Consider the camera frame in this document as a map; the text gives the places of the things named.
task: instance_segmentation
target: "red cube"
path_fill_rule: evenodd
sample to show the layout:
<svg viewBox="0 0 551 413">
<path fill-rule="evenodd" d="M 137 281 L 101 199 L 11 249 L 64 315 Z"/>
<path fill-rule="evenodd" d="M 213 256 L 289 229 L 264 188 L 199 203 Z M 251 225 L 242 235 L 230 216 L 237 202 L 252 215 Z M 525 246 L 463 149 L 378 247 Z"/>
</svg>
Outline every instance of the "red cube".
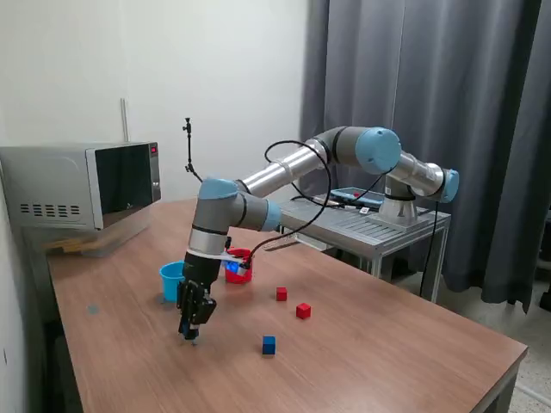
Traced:
<svg viewBox="0 0 551 413">
<path fill-rule="evenodd" d="M 309 318 L 312 315 L 312 307 L 307 303 L 298 304 L 296 306 L 296 317 L 303 320 Z"/>
<path fill-rule="evenodd" d="M 287 301 L 287 288 L 278 287 L 275 289 L 275 299 L 277 301 Z"/>
</svg>

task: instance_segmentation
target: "blue joint cover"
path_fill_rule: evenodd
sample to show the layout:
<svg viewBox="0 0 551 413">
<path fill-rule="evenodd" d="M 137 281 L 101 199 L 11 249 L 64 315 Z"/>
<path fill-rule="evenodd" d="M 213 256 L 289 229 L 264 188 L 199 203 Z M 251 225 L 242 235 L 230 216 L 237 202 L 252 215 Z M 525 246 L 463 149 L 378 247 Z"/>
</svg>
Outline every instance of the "blue joint cover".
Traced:
<svg viewBox="0 0 551 413">
<path fill-rule="evenodd" d="M 200 200 L 223 200 L 238 194 L 238 184 L 227 179 L 207 178 L 199 189 Z"/>
<path fill-rule="evenodd" d="M 442 191 L 442 198 L 440 201 L 444 203 L 451 202 L 455 198 L 458 189 L 459 172 L 456 170 L 449 170 L 446 174 L 446 182 L 444 183 L 444 189 Z"/>
<path fill-rule="evenodd" d="M 268 213 L 260 231 L 273 231 L 282 221 L 282 210 L 275 202 L 270 200 L 266 202 L 268 202 Z"/>
<path fill-rule="evenodd" d="M 402 147 L 396 133 L 384 127 L 370 127 L 356 141 L 356 158 L 373 175 L 389 172 L 399 161 Z"/>
</svg>

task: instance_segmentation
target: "black cable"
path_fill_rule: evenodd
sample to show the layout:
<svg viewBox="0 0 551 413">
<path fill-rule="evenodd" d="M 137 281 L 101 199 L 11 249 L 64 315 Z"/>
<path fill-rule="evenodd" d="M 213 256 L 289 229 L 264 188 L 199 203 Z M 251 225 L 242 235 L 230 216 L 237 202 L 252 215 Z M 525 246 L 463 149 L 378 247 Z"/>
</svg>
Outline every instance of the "black cable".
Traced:
<svg viewBox="0 0 551 413">
<path fill-rule="evenodd" d="M 310 151 L 312 151 L 313 153 L 316 154 L 316 157 L 319 158 L 319 160 L 321 161 L 321 163 L 324 165 L 324 168 L 325 168 L 325 172 L 327 173 L 327 194 L 325 194 L 325 199 L 324 199 L 324 203 L 321 205 L 321 208 L 319 209 L 318 213 L 316 213 L 312 219 L 310 219 L 308 222 L 306 222 L 304 225 L 301 225 L 300 227 L 298 227 L 296 230 L 293 230 L 291 232 L 288 232 L 287 234 L 281 234 L 281 235 L 278 235 L 277 237 L 272 237 L 272 238 L 268 238 L 268 239 L 265 239 L 264 241 L 262 241 L 261 243 L 257 244 L 257 246 L 255 248 L 252 249 L 251 251 L 251 254 L 249 255 L 249 259 L 247 260 L 247 264 L 251 264 L 251 260 L 252 260 L 252 256 L 255 255 L 255 252 L 258 251 L 258 249 L 260 247 L 262 247 L 263 245 L 267 244 L 267 243 L 271 243 L 273 241 L 277 241 L 278 239 L 282 239 L 282 238 L 285 238 L 285 237 L 289 237 L 293 234 L 296 234 L 297 232 L 299 231 L 302 231 L 304 230 L 305 228 L 307 228 L 312 222 L 314 222 L 316 219 L 318 219 L 319 215 L 322 214 L 322 212 L 325 210 L 325 208 L 327 207 L 327 202 L 329 202 L 329 197 L 331 195 L 331 172 L 329 171 L 329 166 L 327 166 L 327 162 L 321 157 L 321 155 L 318 154 L 318 152 L 313 149 L 311 146 L 303 143 L 303 142 L 299 142 L 297 140 L 280 140 L 278 142 L 275 142 L 273 143 L 272 145 L 268 146 L 268 149 L 266 149 L 266 152 L 264 153 L 264 156 L 267 157 L 267 153 L 274 147 L 278 146 L 278 145 L 284 145 L 284 144 L 295 144 L 295 145 L 299 145 L 299 146 L 303 146 L 305 148 L 308 148 Z"/>
<path fill-rule="evenodd" d="M 268 162 L 272 162 L 271 159 L 268 157 L 268 152 L 269 152 L 269 149 L 266 149 L 266 151 L 264 151 L 264 159 L 266 159 L 266 161 Z M 375 182 L 373 182 L 371 184 L 371 186 L 363 191 L 361 194 L 359 194 L 356 198 L 354 198 L 353 200 L 350 200 L 348 202 L 341 202 L 341 203 L 338 203 L 336 205 L 328 205 L 326 206 L 327 208 L 341 208 L 341 207 L 346 207 L 347 205 L 350 205 L 351 203 L 354 203 L 356 202 L 357 200 L 359 200 L 360 198 L 362 198 L 367 192 L 369 192 L 371 189 L 373 189 L 375 187 L 375 185 L 377 184 L 377 182 L 382 178 L 382 175 L 379 175 L 379 177 L 375 180 Z M 295 196 L 293 198 L 291 198 L 291 200 L 301 200 L 301 199 L 304 199 L 304 200 L 309 200 L 310 202 L 312 202 L 313 204 L 321 207 L 323 206 L 323 204 L 320 204 L 319 202 L 317 202 L 312 196 L 308 196 L 308 195 L 305 195 L 302 193 L 302 191 L 300 191 L 299 187 L 297 187 L 294 182 L 291 182 L 291 185 L 293 186 L 294 189 L 296 189 L 296 192 L 298 192 L 300 195 L 299 196 Z"/>
<path fill-rule="evenodd" d="M 182 129 L 188 133 L 188 164 L 186 165 L 186 172 L 191 172 L 199 182 L 203 182 L 191 163 L 191 118 L 186 118 L 186 126 L 183 126 Z"/>
<path fill-rule="evenodd" d="M 355 197 L 353 200 L 349 200 L 347 202 L 341 202 L 339 204 L 336 204 L 336 205 L 328 205 L 327 207 L 328 208 L 341 208 L 341 207 L 346 207 L 348 205 L 351 205 L 352 203 L 356 202 L 357 200 L 359 200 L 360 198 L 362 198 L 367 192 L 369 192 L 371 189 L 373 189 L 375 187 L 375 185 L 377 184 L 377 182 L 382 178 L 382 175 L 379 175 L 377 177 L 377 179 L 375 179 L 375 181 L 371 184 L 371 186 L 369 188 L 367 188 L 365 191 L 363 191 L 361 194 L 359 194 L 357 197 Z M 320 203 L 318 203 L 314 198 L 312 198 L 311 196 L 307 196 L 307 195 L 304 195 L 301 191 L 299 191 L 299 193 L 301 193 L 301 195 L 298 195 L 298 196 L 294 196 L 293 198 L 291 198 L 291 200 L 302 200 L 302 199 L 306 199 L 306 200 L 309 200 L 310 202 L 312 202 L 313 204 L 316 204 L 316 205 L 320 205 Z"/>
<path fill-rule="evenodd" d="M 440 205 L 440 202 L 436 202 L 436 207 L 434 208 L 434 224 L 432 225 L 432 235 L 430 236 L 430 242 L 429 242 L 429 251 L 427 252 L 427 257 L 424 260 L 424 268 L 423 268 L 423 276 L 421 277 L 421 287 L 419 288 L 419 297 L 422 297 L 423 295 L 423 285 L 424 285 L 424 277 L 427 274 L 427 267 L 429 266 L 429 259 L 430 259 L 430 253 L 432 251 L 432 241 L 434 241 L 434 234 L 436 233 L 436 222 L 438 221 L 438 207 Z"/>
</svg>

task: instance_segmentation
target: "floor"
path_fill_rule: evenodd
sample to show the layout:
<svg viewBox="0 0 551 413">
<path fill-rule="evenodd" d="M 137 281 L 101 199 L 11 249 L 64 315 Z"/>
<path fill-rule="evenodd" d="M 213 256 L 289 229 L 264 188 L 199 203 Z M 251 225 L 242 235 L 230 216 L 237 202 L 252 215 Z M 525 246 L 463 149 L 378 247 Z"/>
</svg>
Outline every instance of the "floor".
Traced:
<svg viewBox="0 0 551 413">
<path fill-rule="evenodd" d="M 398 282 L 400 287 L 418 291 L 420 274 Z M 551 312 L 542 310 L 538 302 L 549 282 L 536 281 L 528 314 L 522 306 L 487 304 L 480 300 L 480 289 L 452 293 L 441 283 L 438 304 L 499 331 L 529 346 L 529 353 L 520 366 L 517 381 L 546 398 L 551 398 Z M 510 413 L 551 413 L 551 408 L 515 389 Z"/>
</svg>

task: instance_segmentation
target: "table leg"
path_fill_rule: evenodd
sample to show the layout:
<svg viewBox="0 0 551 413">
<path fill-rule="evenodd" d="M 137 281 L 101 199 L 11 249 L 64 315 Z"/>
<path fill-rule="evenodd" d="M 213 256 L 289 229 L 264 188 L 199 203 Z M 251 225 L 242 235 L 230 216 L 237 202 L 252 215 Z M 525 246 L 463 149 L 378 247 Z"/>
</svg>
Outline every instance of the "table leg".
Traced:
<svg viewBox="0 0 551 413">
<path fill-rule="evenodd" d="M 371 269 L 369 272 L 375 278 L 380 278 L 381 269 L 382 269 L 382 256 L 376 256 L 371 260 Z"/>
<path fill-rule="evenodd" d="M 507 413 L 509 411 L 509 405 L 511 404 L 511 398 L 513 396 L 513 390 L 515 390 L 515 383 L 517 381 L 517 375 L 515 374 L 499 393 L 495 400 L 488 406 L 485 413 Z"/>
<path fill-rule="evenodd" d="M 432 251 L 430 253 L 429 262 L 427 263 L 427 272 L 424 276 L 421 296 L 433 303 L 436 303 L 436 296 L 438 295 L 438 285 L 440 284 L 447 239 L 448 228 L 434 234 Z"/>
</svg>

